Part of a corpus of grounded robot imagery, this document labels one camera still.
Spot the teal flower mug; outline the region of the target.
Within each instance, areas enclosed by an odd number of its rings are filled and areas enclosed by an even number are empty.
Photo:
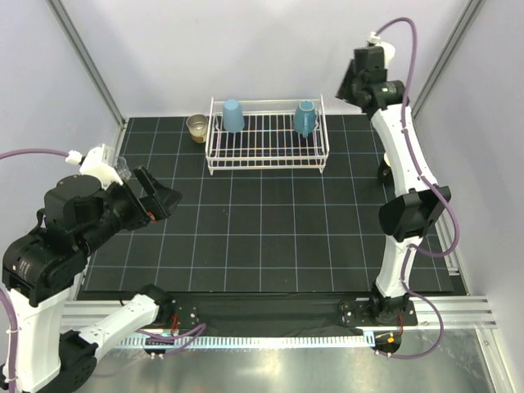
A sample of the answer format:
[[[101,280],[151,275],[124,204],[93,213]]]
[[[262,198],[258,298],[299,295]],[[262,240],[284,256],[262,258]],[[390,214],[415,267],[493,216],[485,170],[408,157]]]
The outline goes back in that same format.
[[[316,128],[317,113],[310,100],[300,101],[293,117],[293,128],[302,138],[307,138]]]

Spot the black white mug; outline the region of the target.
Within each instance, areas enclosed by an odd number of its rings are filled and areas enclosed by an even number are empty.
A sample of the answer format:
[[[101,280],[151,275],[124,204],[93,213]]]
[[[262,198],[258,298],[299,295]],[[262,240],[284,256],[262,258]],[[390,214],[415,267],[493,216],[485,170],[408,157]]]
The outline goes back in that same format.
[[[378,167],[377,178],[385,186],[392,186],[394,184],[391,164],[386,153],[383,154]]]

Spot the light blue plastic cup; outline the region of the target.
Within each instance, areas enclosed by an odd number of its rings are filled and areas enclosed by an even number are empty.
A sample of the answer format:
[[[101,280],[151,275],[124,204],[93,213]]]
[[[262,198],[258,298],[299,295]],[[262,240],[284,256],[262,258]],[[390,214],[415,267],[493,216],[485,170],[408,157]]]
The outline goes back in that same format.
[[[241,103],[228,99],[223,105],[224,129],[230,133],[239,133],[245,127]]]

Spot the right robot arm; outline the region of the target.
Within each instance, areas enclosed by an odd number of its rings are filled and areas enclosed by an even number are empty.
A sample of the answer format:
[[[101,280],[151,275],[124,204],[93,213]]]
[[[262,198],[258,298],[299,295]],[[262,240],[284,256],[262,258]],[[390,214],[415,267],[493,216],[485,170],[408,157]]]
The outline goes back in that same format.
[[[337,92],[337,98],[359,107],[370,120],[389,160],[394,185],[394,199],[378,213],[386,243],[368,305],[370,319],[378,324],[393,323],[407,310],[417,249],[451,198],[449,187],[440,186],[427,166],[404,84],[387,76],[392,52],[386,43],[355,49]]]

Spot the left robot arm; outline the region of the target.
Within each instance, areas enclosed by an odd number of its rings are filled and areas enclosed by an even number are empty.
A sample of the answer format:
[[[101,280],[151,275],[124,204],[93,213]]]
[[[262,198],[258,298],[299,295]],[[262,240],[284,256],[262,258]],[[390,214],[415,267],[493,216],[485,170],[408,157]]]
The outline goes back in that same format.
[[[123,230],[168,219],[181,201],[180,192],[146,168],[137,167],[134,175],[144,196],[136,196],[123,181],[104,186],[89,174],[60,180],[45,194],[35,227],[7,248],[2,280],[16,319],[2,366],[9,391],[76,391],[98,361],[128,335],[150,324],[164,328],[172,321],[174,298],[148,284],[98,323],[61,330],[69,291],[91,255]]]

